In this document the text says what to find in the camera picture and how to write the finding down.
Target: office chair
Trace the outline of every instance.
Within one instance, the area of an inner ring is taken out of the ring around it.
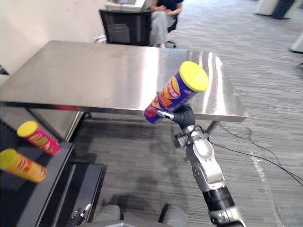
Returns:
[[[121,12],[100,9],[99,13],[109,44],[150,45],[150,11]]]
[[[174,15],[173,17],[174,17],[175,22],[172,24],[172,26],[170,26],[170,27],[167,28],[168,33],[170,33],[173,30],[176,30],[176,27],[177,27],[178,15]],[[177,44],[174,41],[168,40],[167,43],[173,44],[174,48],[177,47]]]

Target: pringles can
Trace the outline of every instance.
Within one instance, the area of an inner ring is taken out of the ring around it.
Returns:
[[[157,115],[158,109],[173,112],[198,92],[205,91],[208,86],[207,73],[198,64],[192,61],[183,62],[179,72],[145,109],[145,119],[150,123],[158,123],[161,120]]]
[[[47,174],[44,166],[11,148],[0,153],[0,169],[36,183],[41,182]]]
[[[60,143],[45,132],[35,121],[23,123],[17,129],[17,135],[23,137],[49,155],[57,154],[61,148]]]

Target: tabletop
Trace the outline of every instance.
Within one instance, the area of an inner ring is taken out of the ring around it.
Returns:
[[[248,117],[213,52],[50,41],[0,89],[3,105],[142,114],[183,61],[206,71],[210,86],[191,99],[197,119]]]

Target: person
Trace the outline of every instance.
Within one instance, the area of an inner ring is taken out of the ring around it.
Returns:
[[[152,43],[165,48],[168,41],[167,28],[174,23],[174,15],[181,13],[183,0],[153,0],[151,23]]]

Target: black shelf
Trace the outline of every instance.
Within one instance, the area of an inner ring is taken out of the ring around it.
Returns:
[[[19,144],[20,138],[9,128],[5,129],[3,125],[1,125],[1,134],[5,135],[5,140],[10,141],[5,144],[6,147],[1,146],[2,149],[15,148],[20,154],[47,168],[47,175],[40,183],[26,181],[0,171],[1,226],[38,226],[72,151],[73,144],[62,142],[60,151],[51,157],[24,140],[21,140],[21,144]]]
[[[67,163],[40,226],[65,226],[74,211],[83,210],[89,203],[92,207],[83,223],[91,222],[106,168],[107,166],[102,164]]]

